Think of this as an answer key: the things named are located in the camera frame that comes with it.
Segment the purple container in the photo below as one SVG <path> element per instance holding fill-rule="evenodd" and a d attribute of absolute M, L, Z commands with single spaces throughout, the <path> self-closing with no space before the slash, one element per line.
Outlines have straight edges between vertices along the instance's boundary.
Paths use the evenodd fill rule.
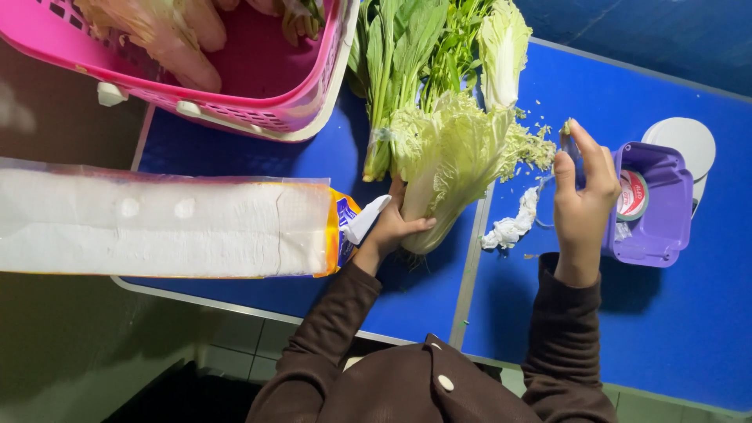
<path fill-rule="evenodd" d="M 640 172 L 650 196 L 645 213 L 626 222 L 632 236 L 614 241 L 616 207 L 608 218 L 602 253 L 621 262 L 668 267 L 690 241 L 693 178 L 673 148 L 628 142 L 612 153 L 616 173 L 622 166 Z"/>

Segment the pink plastic basket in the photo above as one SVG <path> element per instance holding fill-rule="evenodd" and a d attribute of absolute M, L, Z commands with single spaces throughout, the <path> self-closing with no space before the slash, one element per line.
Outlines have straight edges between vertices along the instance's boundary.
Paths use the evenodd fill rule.
<path fill-rule="evenodd" d="M 4 0 L 0 35 L 29 56 L 113 84 L 123 98 L 132 94 L 224 130 L 297 142 L 315 134 L 310 126 L 321 121 L 329 87 L 336 91 L 341 83 L 344 69 L 337 72 L 335 61 L 346 62 L 349 54 L 356 18 L 351 2 L 324 0 L 323 34 L 319 41 L 301 38 L 300 47 L 284 40 L 280 18 L 260 14 L 246 2 L 220 12 L 228 41 L 207 55 L 222 76 L 220 94 L 181 87 L 145 50 L 127 42 L 121 47 L 118 34 L 104 41 L 91 38 L 72 0 Z M 294 132 L 305 134 L 285 136 Z"/>

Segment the hand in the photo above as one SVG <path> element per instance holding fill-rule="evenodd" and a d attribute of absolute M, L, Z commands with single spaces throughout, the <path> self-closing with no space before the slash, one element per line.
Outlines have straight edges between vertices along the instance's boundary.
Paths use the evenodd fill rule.
<path fill-rule="evenodd" d="M 405 200 L 405 183 L 399 176 L 393 177 L 389 195 L 392 196 L 392 200 L 381 211 L 376 225 L 353 258 L 353 262 L 359 268 L 371 275 L 376 275 L 384 258 L 394 252 L 406 236 L 427 231 L 436 225 L 435 218 L 411 222 L 402 220 L 399 209 Z"/>
<path fill-rule="evenodd" d="M 553 222 L 561 249 L 554 277 L 585 288 L 598 278 L 601 242 L 621 186 L 611 152 L 599 146 L 576 120 L 572 119 L 569 129 L 582 153 L 586 181 L 585 189 L 578 192 L 571 157 L 564 152 L 554 157 Z"/>

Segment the person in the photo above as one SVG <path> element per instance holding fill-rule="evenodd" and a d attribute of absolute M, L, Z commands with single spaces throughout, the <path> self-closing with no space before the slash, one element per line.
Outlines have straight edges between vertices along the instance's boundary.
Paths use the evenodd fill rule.
<path fill-rule="evenodd" d="M 554 158 L 554 224 L 559 253 L 540 257 L 529 349 L 522 370 L 527 391 L 516 397 L 468 358 L 433 335 L 422 344 L 365 356 L 342 372 L 356 332 L 379 295 L 376 272 L 400 240 L 433 220 L 405 222 L 403 183 L 360 250 L 332 280 L 259 392 L 249 423 L 610 422 L 617 421 L 599 376 L 600 247 L 620 193 L 614 161 L 576 121 L 586 187 L 575 189 L 575 165 Z"/>

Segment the tissue paper pack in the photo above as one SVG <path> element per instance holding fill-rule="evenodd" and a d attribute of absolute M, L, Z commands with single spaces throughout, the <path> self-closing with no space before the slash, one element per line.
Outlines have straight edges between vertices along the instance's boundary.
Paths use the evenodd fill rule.
<path fill-rule="evenodd" d="M 359 212 L 328 179 L 191 178 L 0 158 L 0 270 L 322 276 L 354 252 L 339 226 Z"/>

